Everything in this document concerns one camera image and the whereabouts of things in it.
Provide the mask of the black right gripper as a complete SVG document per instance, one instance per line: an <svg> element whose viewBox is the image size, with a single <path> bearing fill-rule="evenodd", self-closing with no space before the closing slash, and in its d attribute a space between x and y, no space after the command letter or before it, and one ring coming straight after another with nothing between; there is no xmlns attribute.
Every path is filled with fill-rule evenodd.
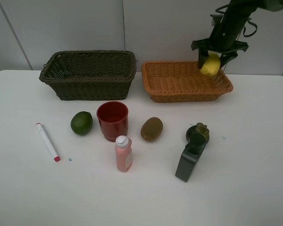
<svg viewBox="0 0 283 226"><path fill-rule="evenodd" d="M224 67L227 63L234 60L238 54L238 50L242 50L244 52L248 49L248 44L243 41L238 40L212 40L212 39L202 39L202 40L194 40L191 44L192 50L199 51L198 58L198 68L201 69L204 63L209 58L209 51L221 53L220 56L220 68Z"/></svg>

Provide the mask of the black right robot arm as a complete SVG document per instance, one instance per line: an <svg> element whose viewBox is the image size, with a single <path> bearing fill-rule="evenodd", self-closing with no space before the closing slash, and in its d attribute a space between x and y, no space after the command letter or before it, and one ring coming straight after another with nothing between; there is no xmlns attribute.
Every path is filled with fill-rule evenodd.
<svg viewBox="0 0 283 226"><path fill-rule="evenodd" d="M238 50L247 51L248 44L236 39L240 32L245 38L257 32L258 26L251 22L250 15L258 8L280 11L283 9L283 0L232 0L215 10L217 14L211 15L214 28L210 37L194 40L191 44L192 50L199 51L199 69L208 60L209 51L221 54L220 67L234 60Z"/></svg>

